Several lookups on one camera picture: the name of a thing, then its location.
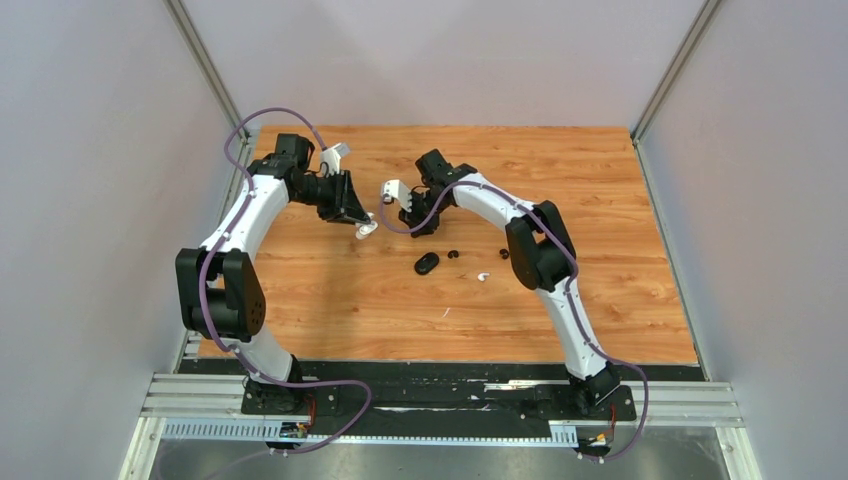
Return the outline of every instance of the wooden surface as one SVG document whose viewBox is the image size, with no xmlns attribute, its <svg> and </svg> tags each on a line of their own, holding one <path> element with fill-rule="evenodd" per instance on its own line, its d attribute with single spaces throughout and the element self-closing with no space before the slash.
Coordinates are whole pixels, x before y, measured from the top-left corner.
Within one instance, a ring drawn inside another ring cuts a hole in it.
<svg viewBox="0 0 848 480">
<path fill-rule="evenodd" d="M 256 156 L 274 148 L 266 127 Z M 344 141 L 365 208 L 377 212 L 383 181 L 420 183 L 414 161 L 432 148 L 475 166 L 494 184 L 559 207 L 577 249 L 579 288 L 595 332 L 614 356 L 645 363 L 694 363 L 695 352 L 624 128 L 320 127 Z M 318 155 L 313 158 L 317 169 Z M 397 205 L 388 207 L 399 225 Z M 446 210 L 435 235 L 412 239 L 384 226 L 364 241 L 347 225 L 320 221 L 290 204 L 256 259 L 268 302 L 266 324 L 302 358 L 560 361 L 553 327 L 536 295 L 498 251 L 504 235 L 476 215 Z M 456 249 L 457 259 L 447 252 Z M 441 263 L 412 268 L 428 251 Z M 485 282 L 480 272 L 490 272 Z M 205 342 L 201 354 L 216 354 Z"/>
</svg>

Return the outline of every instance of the white object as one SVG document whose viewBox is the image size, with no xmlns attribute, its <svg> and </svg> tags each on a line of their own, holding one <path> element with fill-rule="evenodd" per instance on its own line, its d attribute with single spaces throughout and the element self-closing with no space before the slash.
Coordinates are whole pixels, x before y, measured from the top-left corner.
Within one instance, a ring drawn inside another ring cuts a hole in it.
<svg viewBox="0 0 848 480">
<path fill-rule="evenodd" d="M 262 243 L 262 239 L 265 238 L 265 234 L 271 228 L 271 223 L 289 203 L 289 192 L 283 180 L 275 179 L 270 175 L 254 175 L 253 188 L 255 196 L 251 195 L 253 199 L 250 201 L 250 205 L 227 241 L 218 249 L 219 252 L 241 250 L 247 253 L 251 260 L 255 260 L 259 244 Z M 239 194 L 233 207 L 215 232 L 200 245 L 201 247 L 210 250 L 215 245 L 247 195 L 250 195 L 250 192 L 248 192 L 247 181 L 245 181 L 242 185 L 241 194 Z"/>
<path fill-rule="evenodd" d="M 260 372 L 280 381 L 287 381 L 291 373 L 292 356 L 277 343 L 268 327 L 263 326 L 250 342 L 240 342 L 235 339 L 222 338 L 227 346 L 234 346 Z M 268 383 L 251 373 L 250 378 L 260 383 Z"/>
<path fill-rule="evenodd" d="M 346 143 L 337 143 L 321 152 L 321 163 L 327 165 L 324 175 L 335 175 L 342 169 L 342 157 L 350 153 Z"/>
<path fill-rule="evenodd" d="M 368 218 L 371 219 L 371 223 L 357 223 L 356 224 L 356 238 L 357 240 L 365 240 L 368 238 L 368 235 L 374 233 L 374 230 L 377 230 L 379 226 L 377 222 L 374 221 L 374 214 L 368 212 Z"/>
<path fill-rule="evenodd" d="M 383 198 L 389 197 L 400 203 L 400 208 L 407 212 L 412 209 L 412 191 L 398 179 L 383 183 Z"/>
</svg>

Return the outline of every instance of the small black object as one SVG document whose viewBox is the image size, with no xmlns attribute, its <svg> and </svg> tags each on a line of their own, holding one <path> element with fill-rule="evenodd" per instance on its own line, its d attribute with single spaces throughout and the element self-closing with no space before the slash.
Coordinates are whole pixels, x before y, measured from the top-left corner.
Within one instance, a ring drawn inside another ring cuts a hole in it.
<svg viewBox="0 0 848 480">
<path fill-rule="evenodd" d="M 415 273 L 418 275 L 427 275 L 438 264 L 439 256 L 435 252 L 427 252 L 415 262 Z"/>
</svg>

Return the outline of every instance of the white wall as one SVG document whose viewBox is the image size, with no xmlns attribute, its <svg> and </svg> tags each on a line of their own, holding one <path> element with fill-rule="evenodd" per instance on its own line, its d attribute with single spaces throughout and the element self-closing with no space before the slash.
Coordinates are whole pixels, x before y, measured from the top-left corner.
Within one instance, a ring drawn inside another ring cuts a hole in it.
<svg viewBox="0 0 848 480">
<path fill-rule="evenodd" d="M 769 480 L 845 476 L 846 18 L 726 1 L 645 142 L 701 353 Z"/>
<path fill-rule="evenodd" d="M 702 3 L 185 1 L 243 114 L 287 105 L 323 124 L 628 126 Z"/>
<path fill-rule="evenodd" d="M 2 2 L 0 65 L 0 477 L 115 478 L 227 127 L 160 1 Z"/>
</svg>

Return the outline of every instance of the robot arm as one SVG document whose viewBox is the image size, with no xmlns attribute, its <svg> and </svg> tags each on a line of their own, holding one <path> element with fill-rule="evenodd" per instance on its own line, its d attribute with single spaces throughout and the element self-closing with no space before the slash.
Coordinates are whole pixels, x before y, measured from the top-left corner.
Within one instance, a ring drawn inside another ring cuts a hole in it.
<svg viewBox="0 0 848 480">
<path fill-rule="evenodd" d="M 207 275 L 206 297 L 209 311 L 222 342 L 246 357 L 259 371 L 282 381 L 300 381 L 296 358 L 283 349 L 265 328 L 265 296 L 253 268 L 256 252 L 271 223 L 289 202 L 317 207 L 325 221 L 357 226 L 364 238 L 376 227 L 353 190 L 350 172 L 340 169 L 340 159 L 348 153 L 337 144 L 321 153 L 324 175 L 309 171 L 314 146 L 293 134 L 277 137 L 274 153 L 254 161 L 248 172 L 254 189 L 244 183 L 233 208 L 217 230 L 197 249 L 183 249 L 177 255 L 176 270 L 183 324 L 210 338 L 200 308 L 198 290 L 201 264 L 207 252 L 237 215 L 247 195 L 253 196 L 221 248 L 215 253 Z M 223 277 L 223 285 L 217 280 Z M 253 378 L 267 383 L 263 379 Z"/>
<path fill-rule="evenodd" d="M 584 405 L 597 405 L 619 385 L 620 380 L 608 362 L 597 355 L 586 343 L 577 323 L 583 326 L 592 344 L 598 345 L 592 326 L 583 308 L 576 281 L 570 292 L 577 312 L 575 317 L 565 289 L 571 276 L 571 266 L 565 255 L 549 238 L 536 241 L 534 232 L 540 232 L 527 211 L 532 211 L 557 239 L 575 256 L 574 245 L 556 206 L 545 201 L 533 204 L 508 193 L 500 194 L 484 186 L 493 185 L 473 167 L 463 164 L 453 167 L 438 150 L 433 150 L 415 162 L 427 190 L 412 192 L 399 180 L 383 184 L 383 198 L 398 200 L 399 219 L 410 227 L 426 220 L 435 207 L 435 214 L 413 237 L 432 234 L 439 226 L 439 214 L 454 205 L 485 218 L 506 234 L 512 268 L 519 281 L 536 292 L 542 300 L 565 351 L 565 364 L 572 381 L 581 386 Z M 446 188 L 451 191 L 439 196 Z"/>
</svg>

